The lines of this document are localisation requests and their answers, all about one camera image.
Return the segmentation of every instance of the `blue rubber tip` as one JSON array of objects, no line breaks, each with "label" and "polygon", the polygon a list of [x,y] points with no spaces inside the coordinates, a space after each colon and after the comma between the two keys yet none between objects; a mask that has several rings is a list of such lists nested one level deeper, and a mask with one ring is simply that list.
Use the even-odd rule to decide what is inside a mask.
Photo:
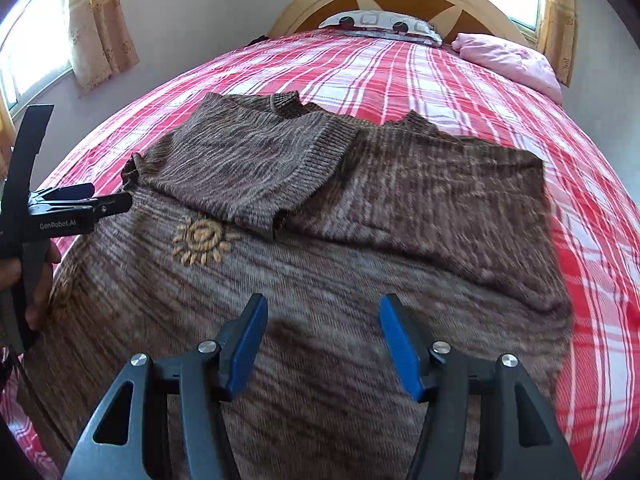
[{"label": "blue rubber tip", "polygon": [[413,400],[420,400],[424,394],[420,382],[420,359],[389,296],[380,300],[380,326],[402,387]]},{"label": "blue rubber tip", "polygon": [[230,366],[225,391],[230,400],[242,393],[246,388],[249,374],[254,368],[255,357],[267,326],[267,318],[269,316],[267,300],[261,294],[254,294],[254,297],[256,298],[255,304],[247,305],[249,319],[238,320],[243,322],[244,330],[229,357]]}]

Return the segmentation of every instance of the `white wall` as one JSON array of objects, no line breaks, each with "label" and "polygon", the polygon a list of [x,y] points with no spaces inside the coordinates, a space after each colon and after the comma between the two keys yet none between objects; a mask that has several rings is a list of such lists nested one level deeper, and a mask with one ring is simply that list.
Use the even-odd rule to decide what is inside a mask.
[{"label": "white wall", "polygon": [[578,36],[564,110],[640,204],[640,49],[606,0],[576,0]]},{"label": "white wall", "polygon": [[291,1],[122,0],[140,64],[82,97],[72,75],[39,96],[37,103],[55,108],[33,168],[32,186],[123,106],[190,68],[268,34]]}]

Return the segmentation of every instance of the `yellow curtain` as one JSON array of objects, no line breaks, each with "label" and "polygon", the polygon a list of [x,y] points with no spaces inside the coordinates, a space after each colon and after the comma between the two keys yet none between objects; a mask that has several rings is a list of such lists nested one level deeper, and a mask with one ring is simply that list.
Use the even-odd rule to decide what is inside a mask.
[{"label": "yellow curtain", "polygon": [[575,49],[575,0],[546,0],[537,49],[556,71],[558,81],[571,83]]},{"label": "yellow curtain", "polygon": [[71,67],[82,90],[140,62],[120,0],[65,0]]},{"label": "yellow curtain", "polygon": [[6,105],[2,85],[0,85],[0,176],[6,177],[11,160],[11,147],[15,142],[14,122],[9,115],[9,108]]}]

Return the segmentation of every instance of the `brown knitted sweater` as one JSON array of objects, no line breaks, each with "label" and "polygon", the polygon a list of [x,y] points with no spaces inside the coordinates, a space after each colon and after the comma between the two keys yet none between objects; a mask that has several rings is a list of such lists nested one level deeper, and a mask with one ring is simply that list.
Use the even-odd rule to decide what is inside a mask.
[{"label": "brown knitted sweater", "polygon": [[[388,292],[438,338],[486,358],[513,352],[553,391],[571,309],[530,153],[447,136],[417,114],[375,126],[295,93],[210,94],[123,178],[132,210],[72,247],[54,321],[26,357],[72,442],[132,354],[185,352],[252,292],[270,320],[248,391],[225,405],[245,479],[404,478],[426,407],[386,351],[377,304]],[[172,460],[187,478],[177,425],[174,404]],[[466,473],[476,404],[468,436]]]}]

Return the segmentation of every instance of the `silver screw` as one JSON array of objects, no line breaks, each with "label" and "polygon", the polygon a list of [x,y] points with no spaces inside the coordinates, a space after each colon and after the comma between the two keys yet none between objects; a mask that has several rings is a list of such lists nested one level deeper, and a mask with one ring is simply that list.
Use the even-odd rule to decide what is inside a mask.
[{"label": "silver screw", "polygon": [[436,354],[448,354],[451,352],[451,345],[445,341],[436,341],[432,348]]},{"label": "silver screw", "polygon": [[217,346],[215,341],[203,341],[198,345],[198,352],[201,354],[210,354],[216,351]]},{"label": "silver screw", "polygon": [[518,358],[513,355],[513,354],[505,354],[500,358],[500,361],[502,361],[502,364],[509,367],[509,368],[513,368],[518,366]]},{"label": "silver screw", "polygon": [[131,364],[134,366],[142,366],[146,363],[146,355],[145,354],[135,354],[131,358]]}]

